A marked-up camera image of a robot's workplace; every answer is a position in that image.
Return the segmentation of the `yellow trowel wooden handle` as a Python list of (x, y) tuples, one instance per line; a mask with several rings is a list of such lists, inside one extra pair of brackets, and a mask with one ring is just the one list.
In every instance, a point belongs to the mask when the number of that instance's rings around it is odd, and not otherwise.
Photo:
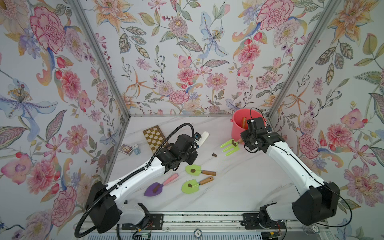
[(246, 117), (243, 117), (243, 118), (242, 118), (242, 128), (243, 128), (244, 130), (247, 130), (247, 129), (248, 129), (248, 120), (247, 120)]

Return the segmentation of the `pink plastic bucket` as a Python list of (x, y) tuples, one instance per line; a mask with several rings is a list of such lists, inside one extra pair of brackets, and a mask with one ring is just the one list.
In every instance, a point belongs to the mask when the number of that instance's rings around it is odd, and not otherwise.
[(241, 139), (241, 133), (243, 131), (245, 131), (242, 128), (242, 118), (243, 117), (246, 117), (247, 120), (261, 117), (264, 120), (264, 125), (267, 124), (266, 121), (265, 121), (265, 118), (255, 108), (252, 108), (252, 109), (240, 109), (240, 110), (235, 111), (233, 116), (232, 116), (232, 119), (231, 119), (231, 122), (233, 124), (232, 132), (231, 132), (231, 137), (236, 142)]

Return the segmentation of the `green hand fork wooden handle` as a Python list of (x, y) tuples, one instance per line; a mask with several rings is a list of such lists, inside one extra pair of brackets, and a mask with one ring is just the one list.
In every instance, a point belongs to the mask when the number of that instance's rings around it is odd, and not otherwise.
[(222, 144), (220, 148), (223, 150), (223, 153), (225, 153), (225, 156), (227, 157), (239, 151), (240, 145), (243, 143), (244, 141), (242, 139), (237, 142), (234, 139), (231, 139)]

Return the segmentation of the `white blue cleaning brush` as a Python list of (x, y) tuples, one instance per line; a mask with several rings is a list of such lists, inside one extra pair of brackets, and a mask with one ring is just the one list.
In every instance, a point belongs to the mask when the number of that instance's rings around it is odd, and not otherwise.
[(198, 141), (199, 147), (202, 147), (205, 141), (208, 139), (210, 134), (207, 131), (204, 131), (203, 134), (201, 135), (201, 138)]

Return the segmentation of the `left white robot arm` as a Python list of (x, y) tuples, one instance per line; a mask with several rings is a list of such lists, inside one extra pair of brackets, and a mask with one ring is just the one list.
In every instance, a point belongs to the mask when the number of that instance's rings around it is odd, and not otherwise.
[(174, 144), (159, 150), (152, 162), (145, 162), (131, 173), (107, 184), (95, 183), (86, 203), (86, 210), (94, 224), (92, 231), (103, 234), (117, 225), (131, 224), (143, 228), (149, 223), (150, 211), (142, 203), (131, 203), (130, 195), (153, 179), (170, 170), (175, 171), (186, 162), (196, 160), (197, 148), (205, 141), (207, 133), (195, 133), (193, 137), (179, 135)]

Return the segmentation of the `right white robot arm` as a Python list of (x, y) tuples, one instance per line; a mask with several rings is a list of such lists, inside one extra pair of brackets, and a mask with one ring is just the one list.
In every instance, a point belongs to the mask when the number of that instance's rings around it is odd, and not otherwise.
[(295, 185), (299, 198), (292, 203), (260, 207), (257, 222), (264, 228), (277, 221), (299, 221), (305, 226), (336, 215), (340, 189), (315, 175), (276, 132), (270, 132), (264, 118), (250, 119), (241, 139), (249, 152), (262, 151), (284, 170)]

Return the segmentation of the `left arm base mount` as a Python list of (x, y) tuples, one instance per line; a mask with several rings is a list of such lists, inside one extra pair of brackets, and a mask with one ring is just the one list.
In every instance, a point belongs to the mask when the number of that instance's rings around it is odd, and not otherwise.
[(162, 230), (164, 214), (145, 214), (145, 217), (136, 225), (122, 224), (121, 230)]

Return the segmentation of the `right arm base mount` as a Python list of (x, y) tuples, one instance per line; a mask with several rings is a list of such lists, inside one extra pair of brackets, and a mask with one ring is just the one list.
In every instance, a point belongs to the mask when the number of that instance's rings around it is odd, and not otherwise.
[(259, 216), (259, 213), (244, 213), (241, 226), (246, 230), (285, 230), (287, 228), (285, 221), (272, 221), (265, 213)]

